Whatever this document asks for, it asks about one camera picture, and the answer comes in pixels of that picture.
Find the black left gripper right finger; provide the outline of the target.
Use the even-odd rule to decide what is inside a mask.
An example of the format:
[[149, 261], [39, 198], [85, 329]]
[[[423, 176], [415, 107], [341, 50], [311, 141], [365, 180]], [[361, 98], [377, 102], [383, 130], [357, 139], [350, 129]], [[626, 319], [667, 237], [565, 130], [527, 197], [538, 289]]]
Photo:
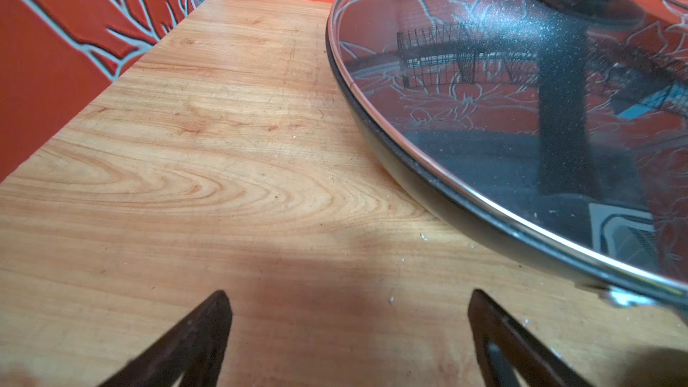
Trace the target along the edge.
[[486, 386], [589, 385], [485, 291], [472, 292], [468, 317]]

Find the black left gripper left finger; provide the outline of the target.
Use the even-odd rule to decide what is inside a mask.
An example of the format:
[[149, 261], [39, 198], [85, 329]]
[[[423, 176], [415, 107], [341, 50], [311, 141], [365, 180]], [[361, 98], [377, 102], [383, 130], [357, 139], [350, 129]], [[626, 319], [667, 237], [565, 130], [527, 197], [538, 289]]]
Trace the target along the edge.
[[103, 386], [215, 386], [227, 349], [233, 313], [217, 290]]

